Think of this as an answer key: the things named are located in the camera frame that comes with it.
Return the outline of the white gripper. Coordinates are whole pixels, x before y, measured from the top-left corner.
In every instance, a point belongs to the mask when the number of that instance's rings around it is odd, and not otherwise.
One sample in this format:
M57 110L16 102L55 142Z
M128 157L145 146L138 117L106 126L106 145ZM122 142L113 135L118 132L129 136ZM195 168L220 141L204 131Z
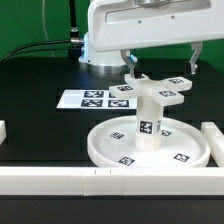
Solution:
M97 51L122 50L134 77L138 59L129 49L192 43L186 64L195 74L200 41L224 39L224 0L94 0L88 9L88 30Z

